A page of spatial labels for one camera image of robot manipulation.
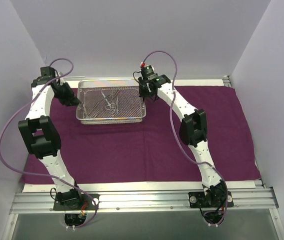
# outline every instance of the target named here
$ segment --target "scissors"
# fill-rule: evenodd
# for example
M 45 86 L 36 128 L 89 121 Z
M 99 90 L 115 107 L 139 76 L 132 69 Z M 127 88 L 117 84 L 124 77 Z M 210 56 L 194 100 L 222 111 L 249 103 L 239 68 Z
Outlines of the scissors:
M 101 91 L 101 93 L 102 93 L 102 95 L 103 95 L 103 97 L 104 97 L 104 99 L 105 99 L 105 101 L 106 101 L 106 103 L 107 103 L 107 106 L 105 106 L 105 109 L 106 110 L 111 110 L 111 109 L 113 109 L 113 108 L 115 108 L 115 103 L 110 103 L 108 100 L 107 100 L 107 97 L 105 96 L 105 94 L 103 93 L 103 91 Z

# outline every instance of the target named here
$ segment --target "screw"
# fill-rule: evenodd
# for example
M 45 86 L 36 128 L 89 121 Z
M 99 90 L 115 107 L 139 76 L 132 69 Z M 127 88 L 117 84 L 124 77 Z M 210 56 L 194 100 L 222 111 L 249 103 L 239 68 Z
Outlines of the screw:
M 190 197 L 190 202 L 193 203 L 193 204 L 196 203 L 197 202 L 196 197 L 195 196 L 191 196 Z
M 227 196 L 227 201 L 228 201 L 229 203 L 231 203 L 231 202 L 233 201 L 233 198 L 232 198 L 231 195 L 228 195 L 228 196 Z

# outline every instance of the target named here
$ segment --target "forceps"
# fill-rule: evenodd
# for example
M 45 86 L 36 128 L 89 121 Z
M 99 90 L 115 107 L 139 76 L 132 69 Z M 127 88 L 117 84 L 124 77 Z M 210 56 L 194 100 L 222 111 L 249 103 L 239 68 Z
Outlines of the forceps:
M 102 93 L 102 95 L 103 95 L 103 97 L 104 97 L 104 99 L 105 99 L 105 101 L 106 101 L 106 103 L 107 103 L 107 106 L 105 106 L 105 109 L 106 110 L 111 110 L 111 109 L 113 109 L 113 108 L 115 108 L 115 103 L 110 103 L 108 100 L 107 100 L 107 97 L 105 96 L 105 94 L 103 93 L 103 91 L 101 91 L 101 93 Z
M 118 109 L 118 97 L 116 98 L 116 105 L 115 105 L 115 109 L 113 109 L 114 113 L 116 112 L 117 114 L 119 114 L 120 110 Z

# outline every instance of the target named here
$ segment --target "black mounting plate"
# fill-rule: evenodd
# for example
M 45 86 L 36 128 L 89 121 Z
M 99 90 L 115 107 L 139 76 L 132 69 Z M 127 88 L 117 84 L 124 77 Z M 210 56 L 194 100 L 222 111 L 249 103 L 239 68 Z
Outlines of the black mounting plate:
M 95 194 L 95 193 L 88 193 L 92 198 L 94 199 L 98 199 L 100 200 L 100 195 L 99 194 Z M 86 206 L 86 209 L 85 210 L 95 210 L 95 206 L 94 204 L 92 203 L 92 200 L 85 194 L 82 193 L 82 199 L 83 199 L 83 202 L 84 201 L 87 201 L 87 206 Z M 69 207 L 67 206 L 66 204 L 64 205 L 61 205 L 56 199 L 54 201 L 54 206 L 53 206 L 53 210 L 54 211 L 71 211 L 71 210 L 81 210 L 82 208 L 82 205 L 77 207 L 77 208 L 72 208 L 72 207 Z
M 234 206 L 234 202 L 233 202 L 232 193 L 230 191 L 228 191 L 228 196 L 231 197 L 232 201 L 227 202 L 227 207 L 231 208 Z M 190 202 L 191 197 L 196 197 L 195 203 Z M 210 204 L 208 201 L 204 199 L 205 199 L 205 193 L 203 191 L 192 191 L 188 193 L 188 201 L 190 204 L 190 208 L 192 209 L 199 209 L 200 207 L 201 208 L 218 208 L 221 204 L 221 202 Z

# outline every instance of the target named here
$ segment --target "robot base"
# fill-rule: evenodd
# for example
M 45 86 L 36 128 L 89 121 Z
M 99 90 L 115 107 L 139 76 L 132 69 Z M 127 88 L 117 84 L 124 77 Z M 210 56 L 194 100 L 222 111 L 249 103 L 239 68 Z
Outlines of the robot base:
M 190 208 L 218 208 L 222 204 L 222 199 L 215 201 L 208 201 L 203 191 L 193 191 L 188 193 Z M 228 191 L 227 207 L 231 208 L 234 206 L 233 197 L 230 191 Z
M 95 194 L 95 193 L 89 193 L 92 198 L 94 199 L 97 199 L 97 209 L 98 209 L 98 202 L 99 202 L 99 197 L 100 195 L 99 194 Z M 60 202 L 55 199 L 54 201 L 54 206 L 53 206 L 53 210 L 54 211 L 73 211 L 73 210 L 81 210 L 83 204 L 85 202 L 87 202 L 87 206 L 85 209 L 83 210 L 95 210 L 95 206 L 94 204 L 92 203 L 92 200 L 85 194 L 82 194 L 81 195 L 82 197 L 82 204 L 77 204 L 77 205 L 67 205 L 67 204 L 60 204 Z

